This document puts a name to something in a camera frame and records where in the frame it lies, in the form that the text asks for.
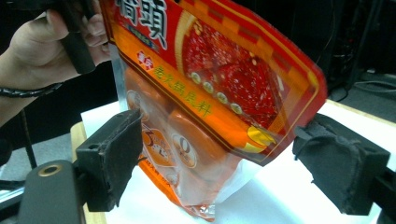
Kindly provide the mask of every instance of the hand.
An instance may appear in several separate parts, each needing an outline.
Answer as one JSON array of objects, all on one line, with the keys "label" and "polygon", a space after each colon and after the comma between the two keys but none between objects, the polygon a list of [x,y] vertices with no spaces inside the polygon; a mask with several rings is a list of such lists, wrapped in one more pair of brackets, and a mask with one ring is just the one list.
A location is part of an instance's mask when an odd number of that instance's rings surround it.
[{"label": "hand", "polygon": [[[98,3],[98,14],[87,21],[83,19],[85,29],[82,35],[89,46],[95,65],[110,59],[103,17]],[[15,83],[11,88],[32,90],[63,82],[78,76],[64,51],[60,39],[68,34],[61,15],[48,10],[37,19],[26,22],[13,36],[4,56],[13,65]]]}]

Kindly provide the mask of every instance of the orange plastic bag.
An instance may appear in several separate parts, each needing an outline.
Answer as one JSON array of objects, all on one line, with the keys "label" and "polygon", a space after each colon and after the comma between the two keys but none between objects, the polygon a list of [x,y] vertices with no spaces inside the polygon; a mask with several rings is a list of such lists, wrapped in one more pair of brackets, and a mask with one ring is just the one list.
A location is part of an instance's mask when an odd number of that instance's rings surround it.
[{"label": "orange plastic bag", "polygon": [[242,159],[264,166],[324,104],[320,70],[263,19],[210,0],[103,0],[123,61],[126,99],[142,119],[140,163],[190,214],[213,206]]}]

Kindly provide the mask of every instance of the logo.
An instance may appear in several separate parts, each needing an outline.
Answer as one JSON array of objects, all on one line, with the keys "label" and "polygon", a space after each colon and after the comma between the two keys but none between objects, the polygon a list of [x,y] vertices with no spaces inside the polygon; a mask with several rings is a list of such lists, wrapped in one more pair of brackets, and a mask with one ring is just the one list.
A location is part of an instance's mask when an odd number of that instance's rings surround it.
[{"label": "logo", "polygon": [[189,141],[181,135],[173,134],[172,141],[175,149],[177,150],[177,155],[189,168],[194,168],[197,164],[197,159],[195,156],[195,150]]},{"label": "logo", "polygon": [[142,125],[143,143],[151,160],[160,166],[174,166],[171,148],[163,133],[157,129],[150,129],[145,124]]},{"label": "logo", "polygon": [[116,0],[120,14],[129,19],[134,27],[147,27],[149,38],[158,40],[163,49],[166,43],[166,4],[164,0]]}]

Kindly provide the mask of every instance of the gold circle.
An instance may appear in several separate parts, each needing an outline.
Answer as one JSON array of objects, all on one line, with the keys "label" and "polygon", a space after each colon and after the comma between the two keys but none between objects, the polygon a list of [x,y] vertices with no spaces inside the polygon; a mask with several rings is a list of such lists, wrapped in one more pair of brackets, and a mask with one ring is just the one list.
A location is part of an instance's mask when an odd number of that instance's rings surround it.
[{"label": "gold circle", "polygon": [[[46,172],[46,170],[50,169],[50,168],[55,168],[54,171],[51,172]],[[58,174],[60,171],[62,170],[62,165],[61,164],[52,164],[52,165],[48,165],[46,167],[44,167],[43,169],[41,169],[38,172],[39,176],[50,176],[50,175],[56,175]]]},{"label": "gold circle", "polygon": [[210,82],[204,82],[204,90],[206,90],[209,93],[213,93],[214,88]]},{"label": "gold circle", "polygon": [[195,82],[195,84],[200,84],[200,83],[201,83],[201,77],[199,76],[198,73],[192,72],[192,73],[190,74],[190,76],[191,76],[191,78],[192,78],[192,81]]},{"label": "gold circle", "polygon": [[223,104],[228,104],[227,96],[226,96],[224,93],[218,92],[218,93],[217,93],[217,96],[218,96],[218,100],[219,100],[220,102],[222,102]]},{"label": "gold circle", "polygon": [[231,104],[231,109],[235,114],[241,115],[243,113],[242,107],[236,103]]}]

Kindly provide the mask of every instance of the black wristband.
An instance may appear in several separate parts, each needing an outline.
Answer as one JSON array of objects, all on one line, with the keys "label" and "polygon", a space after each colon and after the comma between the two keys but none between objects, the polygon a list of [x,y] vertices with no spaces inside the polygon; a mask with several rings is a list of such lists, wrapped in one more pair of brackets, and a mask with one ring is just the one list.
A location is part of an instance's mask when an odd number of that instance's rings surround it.
[{"label": "black wristband", "polygon": [[61,83],[55,83],[52,85],[49,85],[48,87],[36,89],[36,90],[29,90],[29,91],[23,91],[23,90],[15,90],[15,89],[10,89],[10,88],[2,88],[0,87],[0,96],[6,96],[9,98],[28,98],[28,97],[39,97],[43,95],[47,95],[53,91],[58,90],[61,86]]}]

